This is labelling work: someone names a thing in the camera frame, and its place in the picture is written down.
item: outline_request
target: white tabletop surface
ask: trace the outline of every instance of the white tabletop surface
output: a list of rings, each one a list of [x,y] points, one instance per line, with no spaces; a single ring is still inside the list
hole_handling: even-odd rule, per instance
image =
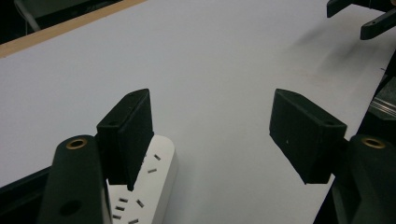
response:
[[[148,0],[0,59],[0,186],[51,164],[127,92],[149,88],[179,171],[164,223],[312,223],[329,185],[304,185],[269,136],[274,91],[297,91],[352,136],[394,31],[326,1]]]

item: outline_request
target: power strip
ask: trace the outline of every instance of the power strip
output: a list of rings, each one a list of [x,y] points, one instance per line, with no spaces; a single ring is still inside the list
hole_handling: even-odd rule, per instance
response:
[[[114,224],[160,224],[177,175],[177,154],[172,141],[154,135],[134,183],[108,186]]]

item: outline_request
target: electrical socket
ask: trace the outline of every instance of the electrical socket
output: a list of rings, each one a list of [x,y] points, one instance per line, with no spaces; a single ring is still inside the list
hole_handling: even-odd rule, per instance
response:
[[[160,224],[177,175],[177,154],[172,141],[154,135],[134,183],[109,185],[114,224]]]

